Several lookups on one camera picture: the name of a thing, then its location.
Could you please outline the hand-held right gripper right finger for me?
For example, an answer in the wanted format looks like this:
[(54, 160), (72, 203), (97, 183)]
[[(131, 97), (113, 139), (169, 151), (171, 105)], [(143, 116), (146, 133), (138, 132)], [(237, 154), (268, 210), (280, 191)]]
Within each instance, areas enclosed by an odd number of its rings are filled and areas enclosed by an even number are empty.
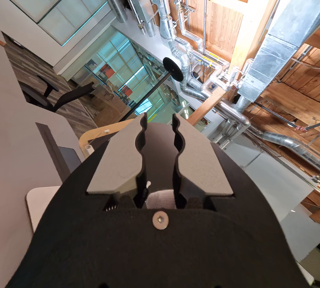
[(176, 207), (185, 209), (191, 199), (206, 207), (210, 198), (232, 198), (234, 192), (209, 139), (181, 115), (173, 116), (175, 147), (174, 168)]

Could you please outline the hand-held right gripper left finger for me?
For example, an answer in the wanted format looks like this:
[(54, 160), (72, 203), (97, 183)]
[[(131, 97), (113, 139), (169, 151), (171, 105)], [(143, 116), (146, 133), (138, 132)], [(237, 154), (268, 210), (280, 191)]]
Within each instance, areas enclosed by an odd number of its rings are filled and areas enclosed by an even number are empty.
[(147, 113), (139, 115), (111, 140), (88, 187), (89, 194), (129, 195), (142, 209), (147, 198), (146, 145)]

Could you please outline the person's right hand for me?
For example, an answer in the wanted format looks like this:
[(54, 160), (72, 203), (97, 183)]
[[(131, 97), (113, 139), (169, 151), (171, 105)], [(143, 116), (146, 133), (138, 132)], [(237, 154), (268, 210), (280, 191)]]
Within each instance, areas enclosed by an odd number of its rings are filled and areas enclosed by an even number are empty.
[(177, 209), (175, 191), (164, 190), (151, 193), (146, 200), (147, 209)]

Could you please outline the shiny silver pipe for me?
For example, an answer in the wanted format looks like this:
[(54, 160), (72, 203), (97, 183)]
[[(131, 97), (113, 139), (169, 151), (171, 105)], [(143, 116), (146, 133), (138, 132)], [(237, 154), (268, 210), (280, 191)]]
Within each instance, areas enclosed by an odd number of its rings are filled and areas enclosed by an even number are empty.
[[(231, 75), (226, 75), (226, 71), (230, 70), (230, 62), (221, 59), (207, 50), (206, 55), (203, 55), (203, 39), (185, 29), (183, 0), (175, 0), (175, 4), (177, 6), (178, 22), (182, 35), (194, 40), (198, 44), (199, 50), (195, 51), (189, 42), (177, 37), (176, 35), (173, 36), (171, 40), (175, 40), (178, 47), (190, 58), (191, 71), (192, 59), (195, 59), (202, 66), (213, 68), (215, 70), (210, 77), (205, 83), (202, 83), (201, 93), (209, 98), (213, 94), (213, 92), (209, 91), (209, 87), (213, 85), (215, 85), (215, 89), (221, 87), (224, 91), (230, 92), (231, 89), (236, 86), (236, 75), (240, 73), (240, 69), (234, 67)], [(231, 102), (222, 100), (214, 108), (217, 109), (218, 107), (221, 107), (222, 112), (228, 116), (228, 122), (224, 125), (220, 137), (216, 138), (216, 143), (225, 137), (226, 141), (221, 145), (221, 147), (225, 147), (228, 144), (234, 141), (234, 139), (248, 130), (252, 126), (252, 123), (246, 116), (242, 115), (244, 110), (240, 110), (240, 104), (233, 106)]]

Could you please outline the black office chair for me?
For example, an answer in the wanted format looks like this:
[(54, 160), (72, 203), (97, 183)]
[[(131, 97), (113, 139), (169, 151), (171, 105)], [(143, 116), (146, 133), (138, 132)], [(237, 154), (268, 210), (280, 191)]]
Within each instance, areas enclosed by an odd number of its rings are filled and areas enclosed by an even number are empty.
[(64, 94), (58, 100), (56, 106), (53, 106), (47, 98), (52, 93), (52, 91), (60, 92), (60, 90), (56, 86), (56, 84), (51, 83), (49, 79), (46, 79), (39, 75), (38, 75), (38, 78), (41, 78), (47, 85), (45, 93), (41, 94), (37, 90), (35, 90), (30, 85), (28, 85), (23, 82), (19, 82), (20, 87), (23, 92), (23, 95), (26, 97), (26, 100), (28, 104), (44, 108), (44, 109), (53, 112), (53, 113), (57, 113), (62, 106), (65, 106), (72, 101), (78, 100), (80, 98), (88, 95), (88, 94), (95, 92), (95, 90), (96, 90), (93, 82), (85, 86), (78, 86), (76, 90)]

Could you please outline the pipe with red clamps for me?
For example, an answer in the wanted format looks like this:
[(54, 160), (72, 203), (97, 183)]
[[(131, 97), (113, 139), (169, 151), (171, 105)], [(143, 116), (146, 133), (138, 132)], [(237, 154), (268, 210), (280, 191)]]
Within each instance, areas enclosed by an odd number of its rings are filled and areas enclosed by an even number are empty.
[(255, 106), (261, 107), (262, 109), (267, 110), (268, 113), (275, 115), (277, 118), (281, 120), (283, 122), (286, 122), (289, 126), (294, 128), (295, 130), (303, 131), (303, 132), (309, 132), (310, 130), (317, 129), (320, 126), (320, 123), (317, 123), (315, 125), (309, 125), (309, 126), (299, 126), (294, 122), (289, 122), (285, 117), (280, 116), (279, 114), (275, 113), (273, 110), (270, 110), (269, 108), (264, 107), (263, 105), (259, 102), (254, 102)]

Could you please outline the black pole stand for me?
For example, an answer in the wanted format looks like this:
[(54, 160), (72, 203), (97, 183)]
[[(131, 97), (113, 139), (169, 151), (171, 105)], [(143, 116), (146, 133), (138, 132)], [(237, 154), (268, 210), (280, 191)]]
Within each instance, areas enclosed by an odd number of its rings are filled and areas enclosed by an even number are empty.
[(139, 101), (138, 104), (122, 118), (120, 122), (127, 121), (142, 105), (143, 102), (148, 99), (170, 76), (177, 81), (177, 82), (183, 82), (184, 75), (181, 68), (170, 59), (170, 58), (164, 58), (163, 59), (163, 66), (167, 70), (167, 74), (163, 75), (163, 77), (158, 82), (158, 84), (150, 90)]

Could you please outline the thin grey conduit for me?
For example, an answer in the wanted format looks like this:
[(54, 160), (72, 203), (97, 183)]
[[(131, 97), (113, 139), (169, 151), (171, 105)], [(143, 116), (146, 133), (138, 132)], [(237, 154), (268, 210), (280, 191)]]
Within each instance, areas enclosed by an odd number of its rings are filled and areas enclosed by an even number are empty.
[(203, 13), (203, 55), (206, 55), (206, 42), (207, 42), (207, 4), (205, 0), (205, 13)]

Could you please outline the wide wooden ceiling beam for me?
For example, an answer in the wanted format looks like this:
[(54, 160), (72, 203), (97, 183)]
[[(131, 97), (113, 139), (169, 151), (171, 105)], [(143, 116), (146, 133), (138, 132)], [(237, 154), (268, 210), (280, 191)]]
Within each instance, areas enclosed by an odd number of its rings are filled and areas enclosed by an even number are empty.
[(277, 1), (248, 0), (231, 60), (230, 73), (233, 67), (242, 69), (248, 59), (255, 58)]

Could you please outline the rectangular silver duct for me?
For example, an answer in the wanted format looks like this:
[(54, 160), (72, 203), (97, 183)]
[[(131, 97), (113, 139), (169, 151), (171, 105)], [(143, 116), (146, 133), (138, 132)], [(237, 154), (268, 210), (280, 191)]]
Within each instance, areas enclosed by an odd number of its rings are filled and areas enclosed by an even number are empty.
[(320, 0), (280, 0), (271, 27), (239, 90), (246, 109), (278, 76), (299, 48), (318, 30)]

